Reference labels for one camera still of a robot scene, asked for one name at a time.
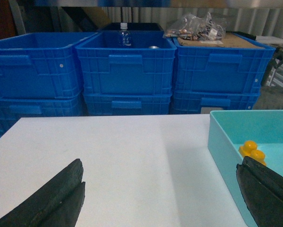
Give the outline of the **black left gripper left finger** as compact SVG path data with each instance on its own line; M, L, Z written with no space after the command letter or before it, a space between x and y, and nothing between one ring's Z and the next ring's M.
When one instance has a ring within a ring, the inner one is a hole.
M74 227L84 200L84 168L77 158L0 218L0 227Z

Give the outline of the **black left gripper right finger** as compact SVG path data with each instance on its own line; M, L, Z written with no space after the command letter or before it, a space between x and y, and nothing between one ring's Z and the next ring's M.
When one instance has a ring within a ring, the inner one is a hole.
M258 227L283 227L283 177L245 156L236 166L243 200Z

